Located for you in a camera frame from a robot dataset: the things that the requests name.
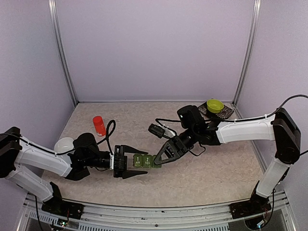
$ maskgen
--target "red plastic cup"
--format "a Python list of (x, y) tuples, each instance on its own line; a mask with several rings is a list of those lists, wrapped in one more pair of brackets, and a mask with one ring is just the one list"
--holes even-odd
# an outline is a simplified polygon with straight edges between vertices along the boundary
[(106, 129), (103, 122), (103, 118), (101, 116), (96, 116), (93, 118), (93, 124), (98, 136), (106, 135)]

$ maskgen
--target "table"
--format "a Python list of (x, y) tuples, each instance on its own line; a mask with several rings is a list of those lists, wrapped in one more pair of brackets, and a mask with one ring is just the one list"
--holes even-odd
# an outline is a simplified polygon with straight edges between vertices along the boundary
[[(179, 119), (177, 110), (188, 102), (150, 103), (80, 103), (74, 110), (62, 137), (76, 139), (84, 132), (95, 134), (92, 118), (102, 116), (105, 126), (116, 121), (116, 129), (110, 138), (112, 148), (126, 144), (139, 150), (157, 154), (166, 139), (159, 139), (148, 132), (155, 118)], [(169, 124), (183, 131), (180, 124)], [(201, 149), (195, 146), (194, 152)], [(108, 150), (102, 143), (100, 150)], [(132, 154), (128, 154), (128, 168), (132, 166)], [(181, 159), (148, 169), (147, 175), (130, 179), (113, 178), (111, 170), (99, 172), (89, 168), (90, 176), (71, 181), (45, 171), (43, 179), (60, 188), (63, 198), (103, 205), (139, 207), (177, 207), (208, 205), (249, 198), (262, 175), (261, 167), (249, 141), (232, 142), (221, 146), (208, 146), (199, 157), (187, 153)]]

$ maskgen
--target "yellow-green bowl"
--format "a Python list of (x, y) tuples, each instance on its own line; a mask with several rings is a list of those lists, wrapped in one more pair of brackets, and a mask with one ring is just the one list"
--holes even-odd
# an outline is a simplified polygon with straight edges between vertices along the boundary
[(214, 99), (208, 100), (206, 102), (206, 105), (207, 105), (208, 110), (212, 113), (215, 113), (215, 114), (221, 112), (221, 110), (224, 107), (224, 105), (221, 101), (214, 100)]

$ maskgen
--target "white wall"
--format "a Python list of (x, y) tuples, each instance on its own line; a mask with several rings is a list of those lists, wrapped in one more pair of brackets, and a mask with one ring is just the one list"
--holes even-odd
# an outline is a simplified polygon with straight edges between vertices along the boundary
[(57, 1), (80, 101), (233, 99), (254, 1)]
[[(0, 132), (52, 148), (73, 111), (48, 1), (0, 1)], [(16, 230), (26, 192), (0, 179), (0, 229)]]
[[(308, 94), (308, 2), (263, 0), (248, 77), (239, 102), (245, 116), (273, 112), (286, 98)], [(308, 100), (293, 99), (284, 107), (302, 132), (308, 149)], [(266, 162), (274, 142), (257, 142)], [(308, 227), (308, 154), (291, 167), (283, 181), (300, 231)]]

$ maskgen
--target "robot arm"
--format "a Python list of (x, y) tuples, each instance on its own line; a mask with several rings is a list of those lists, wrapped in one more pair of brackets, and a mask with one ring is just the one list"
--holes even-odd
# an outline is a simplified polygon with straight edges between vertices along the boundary
[(66, 202), (58, 186), (46, 182), (25, 165), (53, 172), (68, 180), (81, 180), (90, 174), (88, 167), (114, 171), (114, 177), (123, 179), (146, 171), (127, 170), (125, 153), (147, 154), (127, 145), (116, 145), (115, 153), (100, 151), (91, 133), (84, 133), (73, 141), (74, 148), (67, 154), (59, 154), (42, 147), (20, 135), (20, 129), (12, 127), (0, 136), (0, 178), (10, 180), (43, 201), (42, 210), (60, 216), (80, 219), (82, 204)]
[[(206, 123), (196, 106), (185, 106), (178, 110), (181, 125), (186, 129), (171, 137), (160, 149), (155, 164), (176, 161), (190, 151), (195, 143), (200, 145), (221, 145), (232, 141), (269, 140), (276, 142), (277, 152), (262, 179), (257, 183), (250, 200), (231, 204), (233, 218), (270, 210), (268, 197), (275, 186), (284, 179), (291, 164), (300, 157), (300, 131), (283, 108), (271, 117), (250, 118)], [(150, 125), (149, 131), (163, 137), (166, 128)]]

